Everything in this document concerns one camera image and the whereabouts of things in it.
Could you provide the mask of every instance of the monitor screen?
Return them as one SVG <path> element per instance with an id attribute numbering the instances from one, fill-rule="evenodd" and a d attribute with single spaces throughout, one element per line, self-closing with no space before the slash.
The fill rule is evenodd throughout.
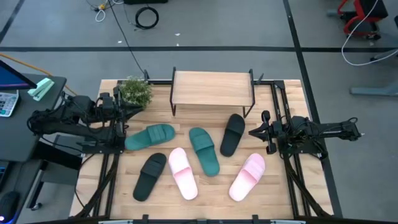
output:
<path id="1" fill-rule="evenodd" d="M 33 82 L 0 61 L 0 90 L 24 90 L 30 88 L 36 88 Z"/>

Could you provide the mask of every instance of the green plant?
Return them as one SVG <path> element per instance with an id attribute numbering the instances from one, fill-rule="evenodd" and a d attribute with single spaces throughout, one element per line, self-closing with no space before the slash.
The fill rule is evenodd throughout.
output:
<path id="1" fill-rule="evenodd" d="M 128 77 L 120 86 L 123 99 L 129 103 L 134 103 L 146 108 L 151 103 L 153 97 L 152 88 L 143 79 L 138 77 Z"/>

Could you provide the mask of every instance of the gray floor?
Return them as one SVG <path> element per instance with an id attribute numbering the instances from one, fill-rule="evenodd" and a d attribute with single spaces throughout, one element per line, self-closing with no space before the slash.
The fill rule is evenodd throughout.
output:
<path id="1" fill-rule="evenodd" d="M 16 2 L 3 0 L 0 26 L 11 15 Z M 101 1 L 91 0 L 93 4 Z M 345 41 L 343 24 L 325 16 L 339 0 L 289 0 L 302 47 L 341 47 Z M 393 17 L 398 2 L 384 0 L 390 16 L 380 23 L 383 33 L 398 37 Z M 131 46 L 266 46 L 293 47 L 282 1 L 275 0 L 170 0 L 153 5 L 160 21 L 152 30 L 136 30 L 128 24 L 122 6 L 115 12 Z M 126 6 L 130 18 L 138 6 Z M 126 46 L 110 10 L 97 23 L 95 13 L 83 0 L 26 0 L 0 47 L 117 47 Z M 386 35 L 372 43 L 353 39 L 348 47 L 398 47 Z M 140 75 L 129 52 L 5 52 L 68 78 L 79 94 L 92 98 L 103 78 Z M 186 70 L 244 72 L 253 68 L 255 77 L 301 79 L 294 52 L 136 52 L 140 64 L 151 78 L 170 78 L 172 67 Z M 372 54 L 352 53 L 354 62 L 367 62 Z M 398 60 L 352 67 L 339 53 L 304 53 L 320 119 L 323 122 L 359 118 L 358 128 L 366 135 L 356 142 L 327 141 L 343 215 L 346 218 L 398 221 L 398 151 L 395 144 L 398 99 L 352 96 L 351 86 L 384 86 L 393 82 Z M 10 62 L 21 72 L 33 70 Z M 26 220 L 66 218 L 73 187 L 45 185 L 52 193 L 41 195 L 41 211 L 25 211 Z"/>

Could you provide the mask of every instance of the green slipper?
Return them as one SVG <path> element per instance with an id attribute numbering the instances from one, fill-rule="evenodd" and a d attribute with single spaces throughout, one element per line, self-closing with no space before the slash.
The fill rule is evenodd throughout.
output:
<path id="1" fill-rule="evenodd" d="M 155 124 L 134 134 L 124 141 L 127 150 L 137 151 L 149 146 L 168 142 L 175 136 L 174 128 L 169 124 Z"/>
<path id="2" fill-rule="evenodd" d="M 189 138 L 205 174 L 209 177 L 217 175 L 220 165 L 210 135 L 203 128 L 192 128 L 189 130 Z"/>

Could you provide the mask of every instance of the wooden tabletop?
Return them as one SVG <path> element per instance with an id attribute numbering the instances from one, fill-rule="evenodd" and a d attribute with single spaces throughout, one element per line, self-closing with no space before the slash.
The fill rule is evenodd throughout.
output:
<path id="1" fill-rule="evenodd" d="M 176 71 L 173 104 L 251 106 L 250 73 Z"/>
<path id="2" fill-rule="evenodd" d="M 102 80 L 99 92 L 112 92 L 116 84 L 117 80 Z M 308 116 L 300 80 L 285 80 L 285 85 L 292 115 Z M 258 214 L 263 219 L 293 217 L 283 160 L 278 153 L 266 154 L 267 143 L 248 134 L 249 130 L 261 125 L 263 110 L 269 110 L 271 121 L 275 120 L 271 88 L 268 85 L 255 86 L 256 105 L 245 119 L 245 133 L 232 157 L 222 156 L 220 145 L 228 118 L 233 113 L 241 114 L 241 108 L 180 105 L 178 113 L 173 117 L 169 103 L 170 86 L 154 85 L 152 89 L 152 103 L 128 121 L 127 135 L 137 133 L 148 125 L 168 123 L 175 128 L 176 136 L 167 143 L 141 151 L 125 151 L 121 155 L 111 218 L 141 219 L 143 214 L 148 214 L 150 219 L 251 219 L 253 214 Z M 204 128 L 213 139 L 220 163 L 220 174 L 216 177 L 207 177 L 203 173 L 188 137 L 188 132 L 193 127 Z M 134 200 L 132 191 L 145 161 L 156 152 L 168 157 L 176 147 L 182 147 L 187 152 L 198 186 L 198 197 L 191 201 L 183 199 L 167 164 L 150 197 L 145 202 Z M 266 171 L 249 195 L 243 201 L 235 202 L 228 195 L 229 187 L 244 161 L 255 152 L 264 157 Z M 102 157 L 95 155 L 80 171 L 77 193 L 83 203 L 90 199 L 97 188 Z M 309 155 L 300 155 L 300 158 L 308 190 L 325 211 L 333 213 L 320 161 Z M 296 194 L 300 214 L 303 214 L 297 188 Z M 106 194 L 101 202 L 100 214 L 104 212 L 105 201 Z M 81 205 L 74 199 L 70 214 L 74 215 L 80 210 Z"/>

